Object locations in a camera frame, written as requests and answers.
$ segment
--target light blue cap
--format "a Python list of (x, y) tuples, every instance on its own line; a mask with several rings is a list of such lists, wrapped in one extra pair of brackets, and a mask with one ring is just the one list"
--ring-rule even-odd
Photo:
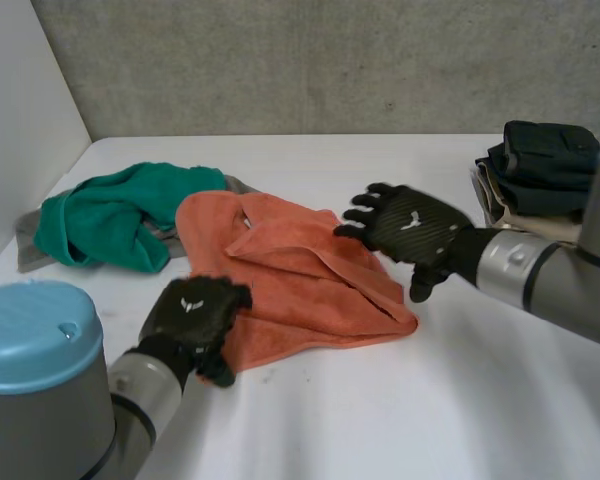
[(102, 325), (83, 290), (49, 281), (0, 287), (0, 395), (67, 382), (101, 351)]

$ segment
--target white wall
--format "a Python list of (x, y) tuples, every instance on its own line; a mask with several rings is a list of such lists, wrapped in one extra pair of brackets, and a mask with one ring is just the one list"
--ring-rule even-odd
[(0, 250), (90, 143), (29, 0), (0, 0)]

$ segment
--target white tabletop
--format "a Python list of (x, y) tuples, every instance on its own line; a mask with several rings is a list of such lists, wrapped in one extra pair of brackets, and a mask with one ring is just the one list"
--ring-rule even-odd
[[(476, 222), (473, 160), (498, 135), (118, 138), (95, 143), (53, 193), (137, 162), (219, 167), (311, 208), (341, 213), (374, 181), (405, 183)], [(386, 263), (408, 285), (410, 268)], [(185, 259), (144, 275), (53, 265), (0, 284), (65, 280), (94, 299), (109, 361), (137, 338)], [(600, 480), (600, 346), (461, 279), (413, 307), (418, 331), (352, 350), (315, 349), (242, 373), (229, 390), (189, 383), (140, 479)]]

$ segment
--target orange towel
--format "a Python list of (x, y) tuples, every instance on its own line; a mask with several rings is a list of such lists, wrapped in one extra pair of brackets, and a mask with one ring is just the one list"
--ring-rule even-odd
[(176, 227), (192, 275), (251, 287), (223, 354), (234, 372), (310, 347), (357, 347), (413, 333), (402, 286), (357, 241), (334, 237), (332, 212), (272, 195), (205, 192), (180, 205)]

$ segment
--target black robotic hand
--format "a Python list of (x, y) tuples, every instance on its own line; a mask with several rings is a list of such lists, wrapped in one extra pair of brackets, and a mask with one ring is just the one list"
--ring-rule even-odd
[(358, 239), (395, 262), (413, 263), (409, 295), (414, 302), (424, 302), (433, 287), (453, 273), (449, 246), (461, 230), (473, 228), (458, 209), (405, 185), (374, 183), (351, 203), (370, 208), (347, 210), (343, 215), (363, 226), (340, 225), (334, 234)]
[(235, 374), (221, 350), (238, 310), (251, 307), (249, 287), (234, 285), (228, 278), (173, 280), (149, 313), (139, 348), (175, 349), (168, 353), (180, 365), (184, 359), (186, 375), (195, 370), (218, 386), (230, 386)]

